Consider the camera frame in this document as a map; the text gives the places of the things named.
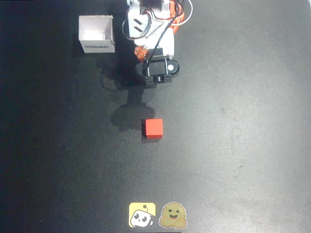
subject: sticker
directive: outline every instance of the sticker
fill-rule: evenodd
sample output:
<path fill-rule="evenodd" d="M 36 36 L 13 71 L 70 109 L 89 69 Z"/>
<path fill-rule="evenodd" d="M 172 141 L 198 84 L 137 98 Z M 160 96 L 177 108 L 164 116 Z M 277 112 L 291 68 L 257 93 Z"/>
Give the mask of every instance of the sticker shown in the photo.
<path fill-rule="evenodd" d="M 184 206 L 178 202 L 166 204 L 162 209 L 159 225 L 164 228 L 186 228 L 187 220 Z"/>
<path fill-rule="evenodd" d="M 152 225 L 152 218 L 156 216 L 156 205 L 150 202 L 133 202 L 129 208 L 130 227 L 146 227 Z"/>

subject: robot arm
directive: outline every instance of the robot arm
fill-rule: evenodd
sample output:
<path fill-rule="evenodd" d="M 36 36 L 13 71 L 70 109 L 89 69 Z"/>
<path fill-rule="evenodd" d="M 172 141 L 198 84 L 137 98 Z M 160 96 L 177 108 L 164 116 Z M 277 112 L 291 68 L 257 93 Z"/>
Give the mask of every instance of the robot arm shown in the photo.
<path fill-rule="evenodd" d="M 136 67 L 137 74 L 147 83 L 170 82 L 179 72 L 178 62 L 174 57 L 174 35 L 179 27 L 186 23 L 184 0 L 127 0 L 129 6 L 129 36 L 136 48 L 135 55 L 141 62 Z"/>

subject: open cardboard box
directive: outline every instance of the open cardboard box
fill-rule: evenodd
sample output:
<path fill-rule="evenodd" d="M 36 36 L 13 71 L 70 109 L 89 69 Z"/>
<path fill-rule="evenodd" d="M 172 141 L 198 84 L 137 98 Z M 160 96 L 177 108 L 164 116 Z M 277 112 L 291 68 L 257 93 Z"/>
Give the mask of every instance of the open cardboard box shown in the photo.
<path fill-rule="evenodd" d="M 79 41 L 85 53 L 115 52 L 112 16 L 79 16 Z"/>

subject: red cube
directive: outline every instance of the red cube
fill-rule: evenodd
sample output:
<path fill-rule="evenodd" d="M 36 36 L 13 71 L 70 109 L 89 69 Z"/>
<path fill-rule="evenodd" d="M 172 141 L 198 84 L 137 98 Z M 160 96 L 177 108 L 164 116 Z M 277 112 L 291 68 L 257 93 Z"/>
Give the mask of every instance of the red cube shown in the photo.
<path fill-rule="evenodd" d="M 146 138 L 161 139 L 163 137 L 163 119 L 146 120 Z"/>

